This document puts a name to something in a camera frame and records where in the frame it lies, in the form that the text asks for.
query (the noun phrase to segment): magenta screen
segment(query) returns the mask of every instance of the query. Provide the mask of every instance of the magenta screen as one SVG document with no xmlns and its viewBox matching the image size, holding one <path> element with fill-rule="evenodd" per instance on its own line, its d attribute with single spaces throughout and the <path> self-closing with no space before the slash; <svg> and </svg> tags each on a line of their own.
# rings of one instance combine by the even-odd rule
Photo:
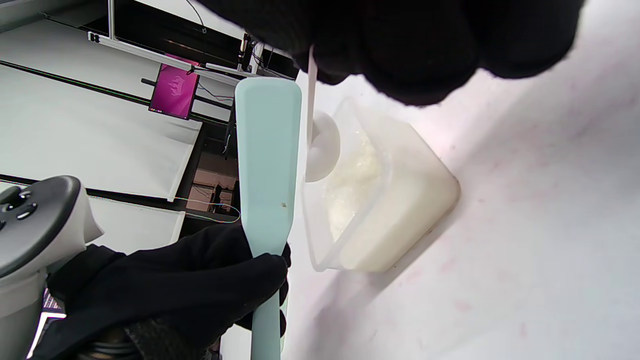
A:
<svg viewBox="0 0 640 360">
<path fill-rule="evenodd" d="M 192 65 L 198 65 L 196 61 L 175 55 L 166 55 Z M 198 74 L 187 75 L 185 70 L 161 64 L 149 110 L 186 119 L 189 117 L 189 112 L 193 106 L 193 97 L 197 86 Z"/>
</svg>

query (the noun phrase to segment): gloved hand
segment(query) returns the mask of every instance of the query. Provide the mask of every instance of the gloved hand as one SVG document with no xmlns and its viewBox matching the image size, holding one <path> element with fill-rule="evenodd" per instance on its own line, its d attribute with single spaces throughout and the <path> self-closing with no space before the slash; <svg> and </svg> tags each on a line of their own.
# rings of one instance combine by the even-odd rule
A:
<svg viewBox="0 0 640 360">
<path fill-rule="evenodd" d="M 241 226 L 238 225 L 217 225 L 208 227 L 199 233 L 184 238 L 175 245 L 170 245 L 158 250 L 151 250 L 148 254 L 136 256 L 156 258 L 158 252 L 172 253 L 190 252 L 189 256 L 179 256 L 188 271 L 199 271 L 213 268 L 223 270 L 233 266 L 235 270 L 231 278 L 232 285 L 228 286 L 227 294 L 220 294 L 220 304 L 218 306 L 199 306 L 190 309 L 182 309 L 168 313 L 163 316 L 179 334 L 196 347 L 210 345 L 212 340 L 221 336 L 233 323 L 251 330 L 253 310 L 268 298 L 264 298 L 265 293 L 274 294 L 280 289 L 280 305 L 289 293 L 289 283 L 283 275 L 282 264 L 274 265 L 261 263 L 258 259 L 253 259 L 249 243 Z M 285 246 L 282 253 L 282 260 L 287 267 L 291 266 L 291 249 L 289 244 Z M 263 271 L 264 274 L 258 278 L 251 274 L 255 271 Z M 254 292 L 245 293 L 239 288 L 247 287 L 254 289 Z M 286 330 L 286 320 L 280 312 L 280 335 L 283 336 Z"/>
<path fill-rule="evenodd" d="M 144 356 L 160 358 L 151 354 L 158 350 L 163 359 L 185 359 L 234 323 L 250 329 L 252 311 L 276 291 L 284 300 L 290 253 L 286 246 L 283 256 L 252 258 L 240 225 L 208 227 L 128 256 L 90 245 L 47 279 L 67 317 L 51 324 L 33 359 L 67 359 L 114 328 L 139 334 L 132 340 Z"/>
<path fill-rule="evenodd" d="M 570 50 L 584 0 L 199 0 L 318 80 L 364 74 L 405 104 L 429 105 L 478 68 L 502 78 L 549 69 Z"/>
</svg>

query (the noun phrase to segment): metal frame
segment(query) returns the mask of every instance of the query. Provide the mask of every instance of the metal frame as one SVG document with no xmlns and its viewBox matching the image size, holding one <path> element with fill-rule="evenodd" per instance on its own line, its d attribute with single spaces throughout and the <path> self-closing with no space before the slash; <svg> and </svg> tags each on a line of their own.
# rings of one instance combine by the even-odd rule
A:
<svg viewBox="0 0 640 360">
<path fill-rule="evenodd" d="M 89 41 L 91 42 L 95 42 L 98 44 L 102 44 L 108 47 L 112 47 L 113 49 L 118 49 L 121 51 L 125 51 L 127 53 L 133 54 L 133 55 L 138 55 L 141 56 L 143 58 L 149 59 L 149 60 L 153 60 L 153 61 L 157 61 L 159 63 L 163 63 L 172 67 L 177 67 L 178 69 L 182 69 L 185 71 L 193 71 L 196 72 L 198 75 L 203 76 L 205 78 L 209 78 L 209 79 L 213 79 L 216 81 L 219 81 L 221 83 L 225 83 L 228 85 L 232 85 L 232 86 L 236 86 L 238 84 L 238 82 L 240 82 L 240 79 L 236 79 L 236 78 L 232 78 L 223 74 L 220 74 L 219 72 L 216 71 L 220 71 L 220 72 L 227 72 L 229 74 L 233 74 L 233 75 L 237 75 L 237 76 L 241 76 L 244 78 L 252 78 L 258 75 L 255 74 L 251 74 L 249 72 L 241 72 L 241 71 L 237 71 L 237 70 L 233 70 L 233 69 L 228 69 L 226 67 L 221 67 L 219 65 L 213 65 L 213 64 L 207 64 L 206 67 L 199 67 L 199 66 L 194 66 L 190 63 L 186 63 L 184 61 L 180 61 L 178 59 L 174 59 L 174 58 L 170 58 L 169 56 L 163 55 L 163 54 L 159 54 L 159 53 L 155 53 L 151 50 L 146 50 L 143 49 L 141 47 L 137 47 L 135 45 L 131 45 L 128 44 L 126 42 L 121 42 L 118 40 L 113 40 L 110 39 L 108 37 L 102 36 L 100 34 L 96 34 L 94 32 L 87 32 L 87 38 L 89 39 Z"/>
</svg>

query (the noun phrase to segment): cable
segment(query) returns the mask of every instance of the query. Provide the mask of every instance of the cable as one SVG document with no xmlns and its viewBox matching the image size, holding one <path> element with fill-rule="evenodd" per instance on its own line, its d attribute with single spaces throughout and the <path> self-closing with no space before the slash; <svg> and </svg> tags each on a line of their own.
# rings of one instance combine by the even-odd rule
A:
<svg viewBox="0 0 640 360">
<path fill-rule="evenodd" d="M 269 69 L 269 64 L 267 64 L 267 66 L 265 67 L 265 66 L 263 65 L 263 63 L 264 63 L 264 62 L 262 61 L 262 59 L 260 59 L 260 58 L 255 54 L 255 47 L 253 47 L 253 52 L 251 53 L 251 55 L 253 56 L 253 58 L 255 59 L 255 61 L 257 61 L 257 62 L 258 62 L 258 66 L 259 66 L 259 67 L 261 67 L 264 71 L 266 71 L 266 72 L 268 72 L 268 73 L 270 73 L 270 74 L 273 74 L 273 75 L 275 75 L 275 76 L 277 76 L 277 77 L 279 77 L 279 78 L 288 79 L 288 80 L 293 80 L 292 78 L 289 78 L 289 77 L 287 77 L 287 76 L 284 76 L 284 75 L 282 75 L 282 74 L 279 74 L 279 73 L 277 73 L 277 72 L 275 72 L 275 71 L 273 71 L 273 70 Z M 269 56 L 269 62 L 270 62 L 270 63 L 271 63 L 271 57 L 272 57 L 272 56 L 273 56 L 273 51 L 271 52 L 271 56 Z"/>
<path fill-rule="evenodd" d="M 216 100 L 218 100 L 218 101 L 227 101 L 227 100 L 231 100 L 231 101 L 233 101 L 233 100 L 234 100 L 234 97 L 233 97 L 233 96 L 215 95 L 215 94 L 213 94 L 212 92 L 210 92 L 206 87 L 202 86 L 201 84 L 198 84 L 198 86 L 199 86 L 202 90 L 204 90 L 204 91 L 208 92 L 208 93 L 209 93 L 209 95 L 211 95 L 211 96 L 215 97 L 215 98 L 216 98 Z"/>
<path fill-rule="evenodd" d="M 21 186 L 29 186 L 29 185 L 27 185 L 27 184 L 16 183 L 15 181 L 10 181 L 10 180 L 1 180 L 1 181 L 0 181 L 0 183 L 7 183 L 7 184 L 14 184 L 14 185 L 21 185 Z M 142 195 L 142 194 L 139 194 L 139 193 L 127 193 L 127 195 L 137 195 L 137 196 L 144 196 L 144 197 L 146 197 L 146 196 L 147 196 L 147 195 Z M 98 197 L 98 196 L 89 196 L 89 197 L 92 197 L 92 198 L 94 198 L 94 199 L 103 199 L 103 200 L 108 200 L 108 201 L 122 202 L 122 201 L 117 201 L 117 200 L 107 199 L 107 198 Z M 219 223 L 219 224 L 234 224 L 234 223 L 236 223 L 238 220 L 240 220 L 240 216 L 241 216 L 241 214 L 242 214 L 242 213 L 240 212 L 240 210 L 238 210 L 235 206 L 231 206 L 231 205 L 229 205 L 229 204 L 222 204 L 222 203 L 219 203 L 219 202 L 205 202 L 205 201 L 200 201 L 200 200 L 187 199 L 187 198 L 184 198 L 184 197 L 174 197 L 174 199 L 178 199 L 178 200 L 186 200 L 186 201 L 193 201 L 193 202 L 198 202 L 198 203 L 200 203 L 200 204 L 205 204 L 205 205 L 226 206 L 226 207 L 228 207 L 228 208 L 230 208 L 230 209 L 235 210 L 235 211 L 238 213 L 237 218 L 235 218 L 233 221 L 222 221 L 222 220 L 216 220 L 216 219 L 214 219 L 214 218 L 210 218 L 210 217 L 204 217 L 204 216 L 202 216 L 202 215 L 192 214 L 192 213 L 189 213 L 188 211 L 185 211 L 185 213 L 187 213 L 187 215 L 190 215 L 190 216 L 192 216 L 192 217 L 204 218 L 204 219 L 207 219 L 207 220 L 209 220 L 209 221 L 217 222 L 217 223 Z"/>
<path fill-rule="evenodd" d="M 198 19 L 200 19 L 200 24 L 202 25 L 202 55 L 206 56 L 206 49 L 207 49 L 207 27 L 204 26 L 204 21 L 202 21 L 202 17 L 200 16 L 200 13 L 198 12 L 198 10 L 196 9 L 195 6 L 193 6 L 193 4 L 191 3 L 190 0 L 185 0 L 193 9 L 193 11 L 196 13 L 196 15 L 198 16 Z"/>
</svg>

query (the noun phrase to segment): plastic container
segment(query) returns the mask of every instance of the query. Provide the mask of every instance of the plastic container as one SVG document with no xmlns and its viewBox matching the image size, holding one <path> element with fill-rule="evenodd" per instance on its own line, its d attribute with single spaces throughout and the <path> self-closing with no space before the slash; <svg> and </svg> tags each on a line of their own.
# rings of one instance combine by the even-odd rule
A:
<svg viewBox="0 0 640 360">
<path fill-rule="evenodd" d="M 384 272 L 455 207 L 460 186 L 410 124 L 353 99 L 333 119 L 335 168 L 301 190 L 312 264 Z"/>
</svg>

